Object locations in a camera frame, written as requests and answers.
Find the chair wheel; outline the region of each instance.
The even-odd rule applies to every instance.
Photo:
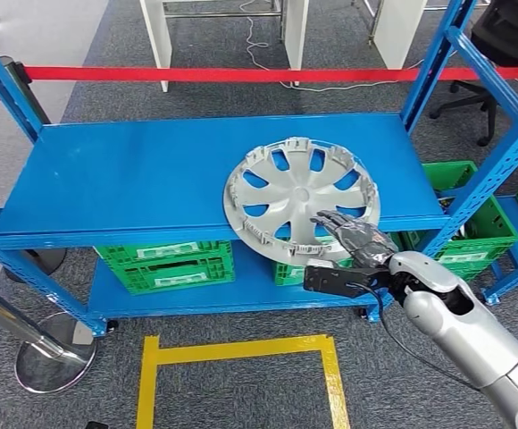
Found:
[[[491,142],[491,139],[489,139],[488,137],[482,137],[477,141],[477,145],[479,147],[485,147],[485,146],[488,146],[490,142]]]

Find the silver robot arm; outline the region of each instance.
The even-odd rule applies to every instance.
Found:
[[[311,220],[348,250],[354,267],[313,261],[305,271],[306,290],[355,298],[387,287],[410,321],[518,429],[518,340],[467,283],[419,252],[396,253],[387,234],[347,214],[322,211]]]
[[[460,277],[418,252],[393,255],[390,271],[407,275],[397,299],[408,319],[518,428],[518,340]]]

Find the white panel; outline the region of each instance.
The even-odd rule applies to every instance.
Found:
[[[169,68],[171,63],[171,41],[162,0],[140,0],[140,5],[146,21],[152,52],[154,53],[156,67]],[[168,92],[168,82],[163,80],[162,88]]]
[[[285,47],[291,69],[301,70],[305,45],[309,0],[287,0],[285,19]]]
[[[427,0],[383,0],[374,44],[389,69],[401,69]]]

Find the robot finger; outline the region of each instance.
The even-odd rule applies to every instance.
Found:
[[[325,227],[325,230],[334,234],[334,232],[338,227],[334,222],[327,219],[324,216],[315,216],[311,218],[311,222],[319,223]]]
[[[330,220],[333,221],[334,224],[336,224],[337,227],[343,226],[344,224],[350,221],[350,220],[344,217],[344,215],[343,215],[341,213],[331,211],[331,210],[321,210],[321,211],[318,212],[317,215],[324,216],[327,219],[330,219]]]

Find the wheel cover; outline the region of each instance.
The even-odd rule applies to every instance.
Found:
[[[250,151],[230,175],[224,207],[248,246],[290,265],[349,257],[334,239],[315,237],[310,219],[318,211],[358,208],[363,209],[360,220],[377,224],[380,218],[377,187],[351,152],[302,137]],[[290,226],[288,240],[275,237],[283,225]]]

